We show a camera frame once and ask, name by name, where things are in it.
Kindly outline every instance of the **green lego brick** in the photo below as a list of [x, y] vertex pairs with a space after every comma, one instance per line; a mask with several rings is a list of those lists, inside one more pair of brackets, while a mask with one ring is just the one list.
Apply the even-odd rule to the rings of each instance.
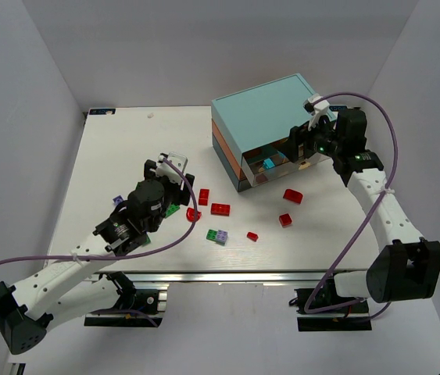
[[149, 243], [151, 243], [152, 241], [150, 241], [150, 237], [148, 236], [148, 234], [147, 234], [147, 241], [145, 241], [145, 243], [142, 245], [142, 246], [146, 246], [146, 245], [148, 245]]
[[209, 229], [207, 231], [206, 240], [215, 241], [216, 242], [216, 234], [218, 233], [217, 230]]
[[167, 209], [166, 211], [166, 216], [165, 217], [170, 217], [171, 215], [173, 215], [178, 209], [180, 209], [179, 205], [170, 205], [170, 207]]

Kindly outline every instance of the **box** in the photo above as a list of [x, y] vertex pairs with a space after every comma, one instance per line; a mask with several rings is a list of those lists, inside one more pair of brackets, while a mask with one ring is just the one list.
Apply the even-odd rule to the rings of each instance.
[[[300, 74], [213, 100], [213, 147], [237, 191], [264, 184], [326, 159], [291, 163], [275, 146], [311, 115], [303, 103], [315, 91]], [[332, 112], [328, 113], [335, 120]]]

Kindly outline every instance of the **white table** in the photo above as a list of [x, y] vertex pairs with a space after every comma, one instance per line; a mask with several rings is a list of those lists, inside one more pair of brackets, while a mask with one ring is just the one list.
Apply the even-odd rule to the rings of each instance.
[[[359, 203], [333, 171], [331, 161], [237, 193], [211, 145], [209, 107], [120, 108], [113, 115], [88, 116], [70, 186], [49, 253], [68, 254], [113, 210], [112, 198], [134, 190], [145, 160], [175, 151], [189, 159], [195, 191], [210, 189], [209, 206], [190, 237], [158, 255], [107, 269], [138, 272], [325, 270], [364, 218]], [[286, 188], [301, 191], [296, 205], [282, 198]], [[231, 205], [229, 217], [212, 216], [210, 203]], [[142, 251], [179, 238], [190, 223], [186, 208], [165, 219]], [[293, 224], [282, 228], [279, 215]], [[228, 231], [225, 246], [206, 240], [207, 230]], [[254, 243], [246, 234], [256, 232]], [[377, 256], [368, 227], [339, 268], [366, 269]]]

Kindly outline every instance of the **box lid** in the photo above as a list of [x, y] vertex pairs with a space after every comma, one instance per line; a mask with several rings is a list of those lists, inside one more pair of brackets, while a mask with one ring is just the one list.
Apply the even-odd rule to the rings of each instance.
[[292, 127], [308, 121], [303, 103], [313, 94], [303, 77], [293, 74], [213, 100], [213, 119], [240, 164], [244, 152], [286, 138]]

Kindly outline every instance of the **orange stripe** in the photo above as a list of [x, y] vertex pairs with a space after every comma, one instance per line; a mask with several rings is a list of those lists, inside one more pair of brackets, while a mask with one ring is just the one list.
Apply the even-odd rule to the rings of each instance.
[[227, 157], [227, 160], [230, 163], [230, 166], [234, 170], [235, 176], [237, 176], [237, 178], [239, 180], [244, 180], [246, 178], [245, 174], [242, 171], [241, 166], [238, 165], [237, 160], [235, 160], [234, 154], [232, 154], [232, 151], [230, 151], [230, 149], [228, 148], [227, 142], [223, 138], [223, 135], [221, 135], [221, 133], [220, 133], [220, 129], [218, 129], [218, 126], [214, 123], [214, 120], [211, 120], [211, 122], [213, 123], [214, 137], [218, 141], [218, 144], [220, 145], [221, 149], [223, 150], [223, 153]]

